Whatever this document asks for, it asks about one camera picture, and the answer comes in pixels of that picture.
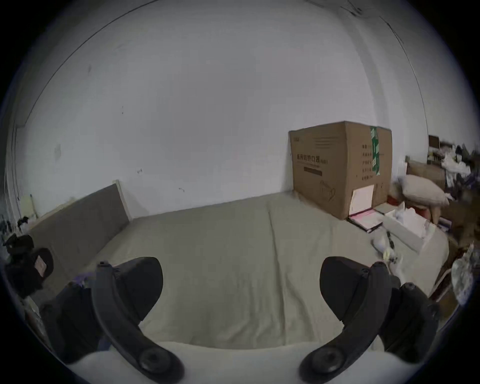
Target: pillow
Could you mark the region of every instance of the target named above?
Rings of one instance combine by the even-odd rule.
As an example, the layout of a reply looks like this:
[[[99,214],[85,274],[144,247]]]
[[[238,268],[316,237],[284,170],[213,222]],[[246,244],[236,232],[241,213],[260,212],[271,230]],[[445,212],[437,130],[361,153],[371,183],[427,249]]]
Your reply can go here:
[[[406,199],[427,206],[448,205],[442,189],[433,181],[423,177],[406,175],[400,178],[402,192]]]

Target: white box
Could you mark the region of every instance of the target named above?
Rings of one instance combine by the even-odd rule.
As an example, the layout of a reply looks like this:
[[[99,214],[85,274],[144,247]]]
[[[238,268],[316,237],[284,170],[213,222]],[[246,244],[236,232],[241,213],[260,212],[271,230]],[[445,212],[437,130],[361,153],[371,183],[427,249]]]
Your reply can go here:
[[[420,253],[423,246],[426,243],[428,243],[430,238],[433,236],[433,233],[435,232],[435,225],[432,223],[429,223],[425,237],[421,238],[416,233],[410,231],[397,219],[395,219],[394,213],[395,211],[391,211],[384,215],[385,229],[393,233],[395,236],[397,236],[400,240],[402,240],[406,245],[408,245],[415,252]]]

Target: gray headboard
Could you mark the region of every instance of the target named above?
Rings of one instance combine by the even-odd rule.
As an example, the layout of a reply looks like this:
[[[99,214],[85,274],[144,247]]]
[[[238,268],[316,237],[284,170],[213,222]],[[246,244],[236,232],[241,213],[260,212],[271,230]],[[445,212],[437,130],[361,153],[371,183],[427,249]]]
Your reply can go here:
[[[53,272],[32,295],[35,303],[56,296],[128,223],[118,182],[41,217],[28,234],[35,248],[52,253]]]

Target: beige bed sheet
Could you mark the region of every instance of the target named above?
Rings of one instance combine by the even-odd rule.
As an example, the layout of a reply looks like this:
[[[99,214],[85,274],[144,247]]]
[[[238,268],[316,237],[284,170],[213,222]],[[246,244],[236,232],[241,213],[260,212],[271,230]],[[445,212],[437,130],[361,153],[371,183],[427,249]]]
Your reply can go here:
[[[343,326],[320,294],[322,262],[345,256],[373,264],[379,255],[370,237],[277,193],[135,219],[96,262],[160,261],[163,292],[140,324],[154,342],[235,349],[326,343]],[[406,279],[429,293],[448,256],[446,236],[436,231],[420,255],[394,242]]]

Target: white cloth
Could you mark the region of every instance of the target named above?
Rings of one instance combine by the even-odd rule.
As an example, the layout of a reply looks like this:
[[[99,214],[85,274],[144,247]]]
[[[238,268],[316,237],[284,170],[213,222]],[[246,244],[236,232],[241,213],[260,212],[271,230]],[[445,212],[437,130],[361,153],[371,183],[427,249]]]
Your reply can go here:
[[[471,173],[468,165],[466,165],[463,161],[457,163],[455,160],[453,160],[450,154],[445,155],[445,158],[442,161],[442,167],[445,168],[445,178],[447,187],[449,188],[454,186],[457,173],[459,173],[463,178],[467,177]]]

